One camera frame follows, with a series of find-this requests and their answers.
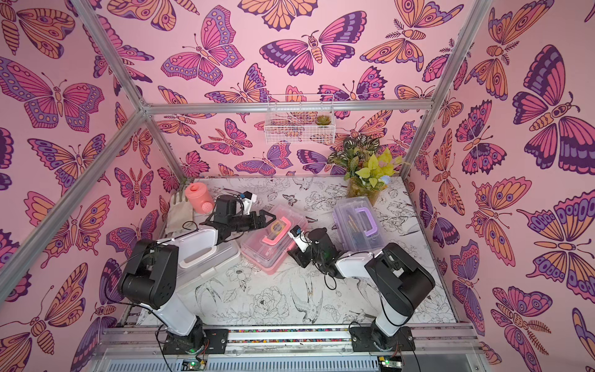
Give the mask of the purple toolbox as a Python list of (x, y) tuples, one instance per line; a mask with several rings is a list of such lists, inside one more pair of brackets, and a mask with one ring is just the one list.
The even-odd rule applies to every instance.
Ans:
[(338, 201), (333, 210), (333, 218), (344, 250), (371, 252), (387, 245), (383, 226), (367, 197)]

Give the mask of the pink toolbox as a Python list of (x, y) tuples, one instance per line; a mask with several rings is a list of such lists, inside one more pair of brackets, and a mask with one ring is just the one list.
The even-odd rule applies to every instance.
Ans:
[(240, 251), (246, 259), (266, 274), (274, 274), (296, 247), (289, 232), (296, 226), (304, 230), (308, 220), (303, 212), (286, 205), (276, 205), (271, 211), (276, 219), (266, 228), (248, 232), (240, 239)]

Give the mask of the white clear toolbox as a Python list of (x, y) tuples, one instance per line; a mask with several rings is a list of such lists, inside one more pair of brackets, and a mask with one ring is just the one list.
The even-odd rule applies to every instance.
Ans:
[(240, 262), (240, 247), (234, 241), (219, 243), (215, 229), (200, 229), (173, 239), (178, 247), (176, 293), (194, 291)]

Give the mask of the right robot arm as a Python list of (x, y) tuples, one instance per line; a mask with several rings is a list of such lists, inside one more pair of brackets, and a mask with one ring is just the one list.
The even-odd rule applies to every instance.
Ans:
[(379, 350), (398, 346), (398, 333), (435, 288), (434, 277), (396, 243), (380, 250), (341, 252), (325, 228), (306, 232), (294, 226), (287, 235), (295, 243), (288, 254), (301, 267), (311, 264), (334, 281), (350, 277), (372, 280), (381, 312), (372, 322), (370, 337)]

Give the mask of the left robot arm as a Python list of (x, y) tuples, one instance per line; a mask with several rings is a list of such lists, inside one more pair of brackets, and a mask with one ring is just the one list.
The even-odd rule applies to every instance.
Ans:
[(267, 210), (255, 211), (251, 192), (221, 195), (201, 222), (190, 219), (178, 234), (135, 243), (122, 269), (107, 277), (102, 294), (118, 304), (152, 314), (166, 333), (166, 346), (179, 353), (206, 350), (207, 336), (200, 316), (181, 299), (185, 285), (209, 279), (240, 254), (237, 243), (245, 233), (266, 229), (277, 221)]

